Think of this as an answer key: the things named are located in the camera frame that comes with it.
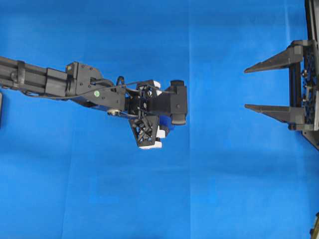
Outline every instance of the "black robotic arm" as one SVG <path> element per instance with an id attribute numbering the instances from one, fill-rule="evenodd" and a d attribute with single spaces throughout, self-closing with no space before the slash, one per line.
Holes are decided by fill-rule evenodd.
<path id="1" fill-rule="evenodd" d="M 172 125 L 186 124 L 187 90 L 183 81 L 171 81 L 163 91 L 153 80 L 125 84 L 120 76 L 114 84 L 98 69 L 78 62 L 67 65 L 62 72 L 0 57 L 0 86 L 29 97 L 71 100 L 128 118 L 137 145 L 143 149 L 161 147 L 160 139 L 169 133 L 161 118 L 169 118 Z"/>

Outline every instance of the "gripper jaw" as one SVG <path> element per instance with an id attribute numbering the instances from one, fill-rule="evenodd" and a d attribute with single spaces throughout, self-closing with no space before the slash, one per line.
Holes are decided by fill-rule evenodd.
<path id="1" fill-rule="evenodd" d="M 282 123 L 305 123 L 305 109 L 301 107 L 245 105 L 245 108 L 267 115 Z"/>
<path id="2" fill-rule="evenodd" d="M 266 61 L 247 68 L 245 73 L 288 68 L 294 63 L 301 62 L 303 58 L 303 47 L 300 45 L 291 45 L 285 51 L 282 51 Z"/>

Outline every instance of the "blue cloth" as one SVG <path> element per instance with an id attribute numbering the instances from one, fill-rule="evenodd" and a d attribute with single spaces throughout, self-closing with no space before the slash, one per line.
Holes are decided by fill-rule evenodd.
<path id="1" fill-rule="evenodd" d="M 307 238 L 318 152 L 244 104 L 288 105 L 288 71 L 243 70 L 306 39 L 300 0 L 2 1 L 0 55 L 188 87 L 163 149 L 72 102 L 4 93 L 0 238 Z"/>

